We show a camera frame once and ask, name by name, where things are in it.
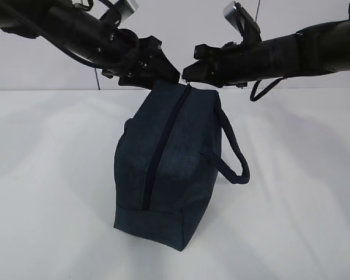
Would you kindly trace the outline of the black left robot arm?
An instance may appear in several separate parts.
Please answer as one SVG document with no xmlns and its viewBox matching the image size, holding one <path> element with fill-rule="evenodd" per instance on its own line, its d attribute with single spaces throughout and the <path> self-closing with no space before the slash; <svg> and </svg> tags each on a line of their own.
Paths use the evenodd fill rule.
<svg viewBox="0 0 350 280">
<path fill-rule="evenodd" d="M 152 89 L 164 80 L 177 84 L 179 71 L 154 36 L 139 38 L 120 24 L 139 8 L 136 1 L 102 1 L 100 18 L 89 12 L 93 1 L 0 1 L 0 29 L 28 39 L 43 37 L 68 57 L 101 70 L 120 86 Z"/>
</svg>

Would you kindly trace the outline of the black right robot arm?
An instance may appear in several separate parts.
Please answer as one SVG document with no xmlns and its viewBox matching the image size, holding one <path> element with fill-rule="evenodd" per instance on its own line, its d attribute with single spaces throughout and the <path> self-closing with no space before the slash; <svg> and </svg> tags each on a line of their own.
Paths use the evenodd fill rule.
<svg viewBox="0 0 350 280">
<path fill-rule="evenodd" d="M 350 71 L 350 20 L 310 26 L 252 45 L 198 45 L 195 59 L 183 70 L 183 79 L 217 88 Z"/>
</svg>

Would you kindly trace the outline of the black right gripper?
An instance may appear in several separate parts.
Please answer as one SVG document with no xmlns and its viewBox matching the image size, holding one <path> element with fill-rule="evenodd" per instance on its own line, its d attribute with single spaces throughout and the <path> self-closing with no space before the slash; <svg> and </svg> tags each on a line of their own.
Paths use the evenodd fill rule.
<svg viewBox="0 0 350 280">
<path fill-rule="evenodd" d="M 194 48 L 195 63 L 185 67 L 182 79 L 199 82 L 217 88 L 235 86 L 245 88 L 248 79 L 244 77 L 244 60 L 248 47 L 245 44 L 228 42 L 223 47 L 200 44 Z"/>
</svg>

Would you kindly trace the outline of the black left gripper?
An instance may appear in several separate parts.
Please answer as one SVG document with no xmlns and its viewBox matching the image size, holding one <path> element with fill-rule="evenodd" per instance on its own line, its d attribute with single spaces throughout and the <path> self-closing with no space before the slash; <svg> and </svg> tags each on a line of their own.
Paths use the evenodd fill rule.
<svg viewBox="0 0 350 280">
<path fill-rule="evenodd" d="M 162 41 L 154 36 L 139 38 L 130 29 L 114 29 L 101 34 L 103 50 L 111 62 L 101 74 L 109 79 L 119 77 L 119 86 L 153 89 L 157 79 L 179 82 L 180 72 L 162 51 Z M 149 68 L 151 58 L 154 76 L 135 76 Z"/>
</svg>

